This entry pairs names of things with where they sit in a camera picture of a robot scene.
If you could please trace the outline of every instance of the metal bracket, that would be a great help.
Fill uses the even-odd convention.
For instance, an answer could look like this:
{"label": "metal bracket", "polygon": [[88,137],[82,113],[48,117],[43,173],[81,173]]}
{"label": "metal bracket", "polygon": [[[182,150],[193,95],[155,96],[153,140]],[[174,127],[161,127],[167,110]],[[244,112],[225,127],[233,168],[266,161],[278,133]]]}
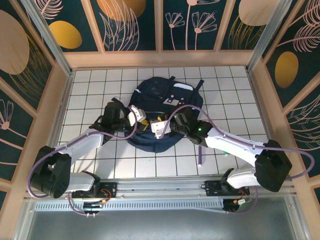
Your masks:
{"label": "metal bracket", "polygon": [[[101,182],[100,188],[108,190],[112,195],[111,198],[115,198],[117,195],[117,183],[116,182]],[[87,194],[86,191],[75,191],[72,193],[72,198],[77,199],[92,199],[92,196]],[[106,195],[103,192],[99,192],[95,199],[104,199]]]}
{"label": "metal bracket", "polygon": [[[238,189],[232,189],[229,192],[225,192],[221,188],[221,183],[218,180],[205,181],[203,187],[207,197],[221,197],[221,196],[242,196],[243,193]],[[245,194],[249,195],[250,191],[248,187],[240,188]]]}

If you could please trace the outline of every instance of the white tile floor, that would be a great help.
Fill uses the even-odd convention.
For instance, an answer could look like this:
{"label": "white tile floor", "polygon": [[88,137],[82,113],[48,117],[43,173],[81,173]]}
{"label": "white tile floor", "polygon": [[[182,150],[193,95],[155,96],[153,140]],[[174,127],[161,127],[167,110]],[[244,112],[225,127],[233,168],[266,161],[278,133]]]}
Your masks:
{"label": "white tile floor", "polygon": [[[196,86],[204,80],[200,94],[202,109],[215,124],[244,138],[266,142],[266,133],[243,66],[170,67],[77,71],[60,135],[60,144],[85,132],[113,97],[129,104],[138,84],[151,77],[175,76],[179,82]],[[206,118],[200,114],[200,120]],[[112,139],[88,152],[71,168],[92,172],[102,179],[171,177],[223,174],[229,168],[248,164],[217,149],[202,149],[183,138],[162,153],[144,152],[125,140]]]}

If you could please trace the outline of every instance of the orange circle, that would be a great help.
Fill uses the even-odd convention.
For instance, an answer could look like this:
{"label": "orange circle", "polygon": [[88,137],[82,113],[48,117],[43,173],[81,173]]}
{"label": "orange circle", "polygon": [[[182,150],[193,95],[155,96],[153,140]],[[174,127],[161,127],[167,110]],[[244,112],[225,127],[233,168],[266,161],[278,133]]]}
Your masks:
{"label": "orange circle", "polygon": [[105,15],[113,20],[121,22],[125,20],[126,15],[126,8],[123,2],[129,11],[129,14],[130,9],[132,9],[136,18],[140,17],[146,9],[146,0],[97,0],[100,9]]}

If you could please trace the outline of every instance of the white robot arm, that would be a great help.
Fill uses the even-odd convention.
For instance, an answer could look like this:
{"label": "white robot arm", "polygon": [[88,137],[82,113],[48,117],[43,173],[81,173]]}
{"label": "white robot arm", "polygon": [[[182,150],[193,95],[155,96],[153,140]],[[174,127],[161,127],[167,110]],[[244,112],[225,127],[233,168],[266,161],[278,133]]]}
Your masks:
{"label": "white robot arm", "polygon": [[[99,148],[111,139],[110,136],[104,134],[105,132],[114,135],[117,132],[132,131],[134,118],[128,115],[120,119],[120,108],[122,107],[121,103],[108,103],[104,115],[100,116],[85,133],[64,144],[65,148],[63,150],[49,157],[35,168],[30,181],[31,186],[53,198],[59,198],[64,192],[75,191],[85,191],[91,193],[93,197],[96,196],[101,190],[100,178],[86,171],[70,173],[70,168],[83,155]],[[135,108],[134,112],[138,122],[146,118],[143,111]],[[292,167],[283,152],[266,151],[243,144],[280,147],[277,142],[272,140],[268,143],[254,142],[232,135],[222,129],[218,132],[210,123],[198,121],[191,108],[184,108],[175,114],[169,123],[169,127],[165,130],[167,121],[151,122],[151,130],[157,138],[164,131],[165,133],[185,134],[194,144],[228,152],[245,160],[252,166],[247,169],[229,169],[221,180],[221,185],[224,186],[226,191],[231,188],[262,186],[272,192],[277,192]],[[45,146],[41,148],[36,161],[61,147]]]}

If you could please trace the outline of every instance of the enclosure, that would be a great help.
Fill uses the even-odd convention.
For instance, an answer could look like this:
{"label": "enclosure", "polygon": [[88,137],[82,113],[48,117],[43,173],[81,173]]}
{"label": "enclosure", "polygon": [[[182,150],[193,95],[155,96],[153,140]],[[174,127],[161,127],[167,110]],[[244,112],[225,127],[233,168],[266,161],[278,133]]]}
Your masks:
{"label": "enclosure", "polygon": [[[0,238],[318,239],[319,12],[318,0],[3,1]],[[307,151],[314,167],[279,192],[250,187],[251,212],[222,214],[235,196],[209,197],[201,185],[246,161],[203,147],[199,165],[186,137],[160,153],[112,138],[71,167],[117,184],[101,216],[75,214],[65,196],[29,195],[41,147],[84,133],[112,98],[128,106],[144,80],[172,76],[204,80],[202,110],[219,128]],[[310,165],[286,155],[290,176]]]}

